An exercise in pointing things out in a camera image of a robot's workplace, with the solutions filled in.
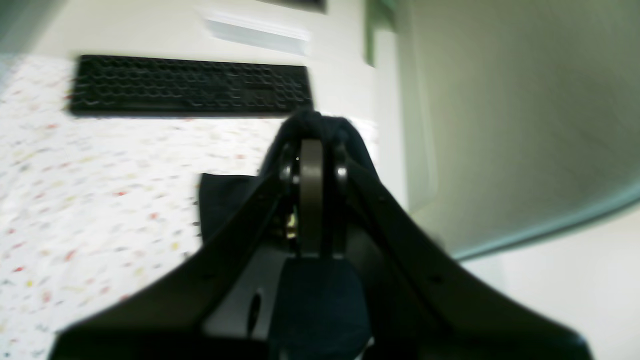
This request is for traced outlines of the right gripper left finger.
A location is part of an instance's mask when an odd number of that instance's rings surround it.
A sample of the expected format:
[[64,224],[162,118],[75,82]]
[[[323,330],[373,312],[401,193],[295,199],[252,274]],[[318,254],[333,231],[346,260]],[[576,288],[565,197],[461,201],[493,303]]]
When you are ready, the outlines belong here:
[[282,173],[190,259],[129,299],[66,328],[52,360],[262,360],[284,263],[297,255],[297,201]]

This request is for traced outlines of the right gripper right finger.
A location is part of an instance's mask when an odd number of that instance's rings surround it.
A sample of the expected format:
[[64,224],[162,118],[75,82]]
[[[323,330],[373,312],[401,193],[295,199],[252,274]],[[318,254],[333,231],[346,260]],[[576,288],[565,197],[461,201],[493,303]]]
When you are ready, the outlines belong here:
[[333,149],[343,256],[361,281],[364,360],[590,360],[576,331],[501,294],[450,258],[381,182]]

